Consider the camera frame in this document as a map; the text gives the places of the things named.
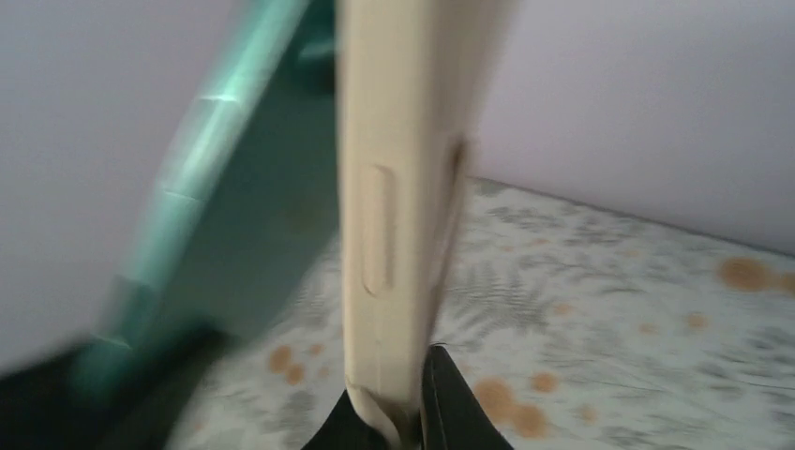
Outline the beige phone case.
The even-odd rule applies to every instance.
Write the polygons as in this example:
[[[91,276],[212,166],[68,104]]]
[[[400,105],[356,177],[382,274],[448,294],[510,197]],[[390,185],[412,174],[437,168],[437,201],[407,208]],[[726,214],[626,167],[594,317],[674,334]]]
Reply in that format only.
[[[344,376],[392,449],[420,442],[421,373],[464,204],[472,130],[515,1],[340,1]]]

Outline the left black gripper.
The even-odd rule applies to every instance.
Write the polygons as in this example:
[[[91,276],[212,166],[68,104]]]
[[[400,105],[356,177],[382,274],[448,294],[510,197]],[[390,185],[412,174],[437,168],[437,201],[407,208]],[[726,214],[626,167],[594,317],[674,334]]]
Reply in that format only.
[[[1,378],[4,449],[163,449],[231,348],[211,327],[163,345],[79,341]]]

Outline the black phone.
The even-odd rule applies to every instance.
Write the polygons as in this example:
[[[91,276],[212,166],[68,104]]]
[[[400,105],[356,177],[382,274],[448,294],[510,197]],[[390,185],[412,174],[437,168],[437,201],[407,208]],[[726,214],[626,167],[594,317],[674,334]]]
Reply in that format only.
[[[112,309],[74,369],[107,399],[263,334],[338,227],[335,7],[247,1],[172,141]]]

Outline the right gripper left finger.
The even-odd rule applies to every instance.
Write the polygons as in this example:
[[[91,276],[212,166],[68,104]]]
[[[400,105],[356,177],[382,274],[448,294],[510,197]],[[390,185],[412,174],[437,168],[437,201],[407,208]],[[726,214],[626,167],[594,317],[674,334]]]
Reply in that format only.
[[[398,429],[366,389],[346,389],[303,450],[386,450],[398,447]]]

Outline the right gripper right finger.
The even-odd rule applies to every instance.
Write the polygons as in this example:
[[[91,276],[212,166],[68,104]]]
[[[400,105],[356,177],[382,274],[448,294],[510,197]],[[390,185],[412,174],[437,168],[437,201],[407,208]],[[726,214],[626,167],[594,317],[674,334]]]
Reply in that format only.
[[[423,447],[428,450],[512,450],[488,419],[448,351],[428,348],[422,373]]]

